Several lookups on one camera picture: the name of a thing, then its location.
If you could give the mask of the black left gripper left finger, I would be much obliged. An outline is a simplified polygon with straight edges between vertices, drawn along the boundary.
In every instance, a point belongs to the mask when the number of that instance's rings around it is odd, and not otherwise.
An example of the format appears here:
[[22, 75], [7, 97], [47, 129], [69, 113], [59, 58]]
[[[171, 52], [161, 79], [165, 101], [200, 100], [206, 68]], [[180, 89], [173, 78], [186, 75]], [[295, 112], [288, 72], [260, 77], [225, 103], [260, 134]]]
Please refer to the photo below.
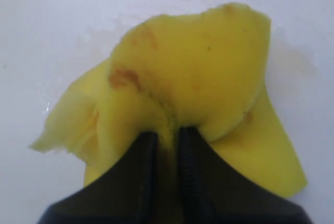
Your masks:
[[153, 223], [158, 136], [142, 133], [97, 180], [50, 205], [39, 223]]

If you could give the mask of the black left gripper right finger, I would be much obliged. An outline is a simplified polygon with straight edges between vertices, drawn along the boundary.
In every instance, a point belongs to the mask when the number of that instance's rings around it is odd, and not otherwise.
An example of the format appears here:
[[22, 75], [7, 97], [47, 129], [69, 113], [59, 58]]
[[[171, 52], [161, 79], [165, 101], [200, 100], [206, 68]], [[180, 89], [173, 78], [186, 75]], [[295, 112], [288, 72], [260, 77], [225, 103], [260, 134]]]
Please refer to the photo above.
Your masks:
[[181, 128], [178, 185], [185, 223], [311, 223], [305, 210], [233, 169], [193, 127]]

